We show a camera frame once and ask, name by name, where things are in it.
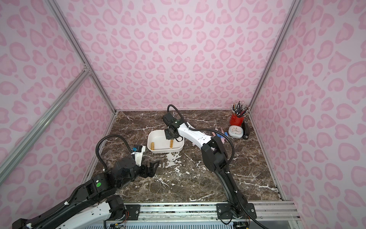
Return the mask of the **white plastic storage box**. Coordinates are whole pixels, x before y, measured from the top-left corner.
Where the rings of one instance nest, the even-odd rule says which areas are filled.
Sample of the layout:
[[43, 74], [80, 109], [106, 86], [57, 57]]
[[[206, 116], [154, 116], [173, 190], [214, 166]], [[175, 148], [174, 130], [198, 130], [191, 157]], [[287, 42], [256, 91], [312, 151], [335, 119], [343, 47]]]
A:
[[[155, 150], [151, 150], [151, 143], [154, 142]], [[173, 148], [170, 148], [170, 140], [165, 138], [164, 130], [154, 130], [148, 135], [147, 147], [153, 154], [180, 152], [184, 147], [185, 141], [180, 138], [174, 139]]]

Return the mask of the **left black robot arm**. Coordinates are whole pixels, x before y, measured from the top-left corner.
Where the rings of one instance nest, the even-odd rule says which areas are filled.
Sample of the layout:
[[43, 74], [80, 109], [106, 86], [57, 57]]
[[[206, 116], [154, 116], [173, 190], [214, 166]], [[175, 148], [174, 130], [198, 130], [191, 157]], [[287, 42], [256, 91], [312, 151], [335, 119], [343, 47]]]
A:
[[[117, 161], [112, 168], [109, 168], [103, 161], [99, 151], [101, 144], [113, 137], [121, 139], [130, 154]], [[154, 177], [160, 162], [155, 161], [148, 165], [138, 165], [136, 162], [137, 153], [131, 149], [123, 136], [117, 134], [107, 135], [102, 138], [96, 145], [95, 153], [104, 166], [104, 172], [76, 187], [68, 198], [45, 213], [32, 219], [16, 220], [13, 222], [12, 228], [56, 229], [86, 208], [98, 206], [100, 203], [105, 203], [108, 207], [109, 220], [127, 221], [130, 213], [126, 209], [122, 198], [116, 194], [116, 191], [135, 181], [138, 177]]]

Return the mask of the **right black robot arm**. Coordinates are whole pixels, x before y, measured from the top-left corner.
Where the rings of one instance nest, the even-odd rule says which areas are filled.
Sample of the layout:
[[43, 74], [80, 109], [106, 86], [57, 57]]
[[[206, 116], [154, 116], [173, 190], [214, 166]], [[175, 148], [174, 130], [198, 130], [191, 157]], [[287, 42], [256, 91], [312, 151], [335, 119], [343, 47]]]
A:
[[227, 155], [226, 149], [218, 136], [209, 136], [205, 132], [214, 132], [223, 136], [213, 129], [195, 129], [193, 128], [181, 114], [181, 112], [172, 104], [168, 105], [167, 113], [162, 117], [166, 124], [165, 137], [167, 140], [176, 138], [185, 138], [196, 145], [202, 154], [203, 163], [206, 168], [213, 172], [219, 179], [228, 203], [231, 205], [229, 211], [235, 218], [248, 216], [246, 207], [248, 201], [239, 190], [233, 176], [230, 172], [230, 163], [234, 158], [235, 148], [232, 141], [227, 141], [231, 146], [231, 156]]

